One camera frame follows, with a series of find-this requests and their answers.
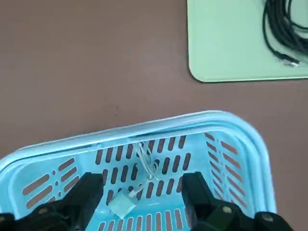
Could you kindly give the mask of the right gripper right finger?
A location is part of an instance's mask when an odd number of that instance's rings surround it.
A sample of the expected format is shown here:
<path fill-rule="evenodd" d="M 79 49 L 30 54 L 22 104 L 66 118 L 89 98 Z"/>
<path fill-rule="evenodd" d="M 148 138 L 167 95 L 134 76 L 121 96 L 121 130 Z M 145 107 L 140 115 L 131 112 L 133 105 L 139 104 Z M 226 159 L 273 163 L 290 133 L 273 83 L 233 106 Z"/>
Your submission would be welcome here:
<path fill-rule="evenodd" d="M 182 198 L 192 231 L 292 231 L 279 215 L 257 212 L 246 216 L 234 203 L 216 199 L 201 172 L 182 177 Z"/>

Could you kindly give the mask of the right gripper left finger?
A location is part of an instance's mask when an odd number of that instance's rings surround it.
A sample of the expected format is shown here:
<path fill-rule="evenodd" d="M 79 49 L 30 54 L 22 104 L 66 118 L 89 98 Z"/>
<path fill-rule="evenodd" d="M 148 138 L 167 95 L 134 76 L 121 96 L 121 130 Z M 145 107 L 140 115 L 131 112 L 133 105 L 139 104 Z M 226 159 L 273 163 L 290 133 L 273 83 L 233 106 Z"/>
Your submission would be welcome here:
<path fill-rule="evenodd" d="M 1 213 L 2 231 L 84 231 L 103 196 L 103 176 L 86 172 L 61 200 L 38 206 L 16 219 Z"/>

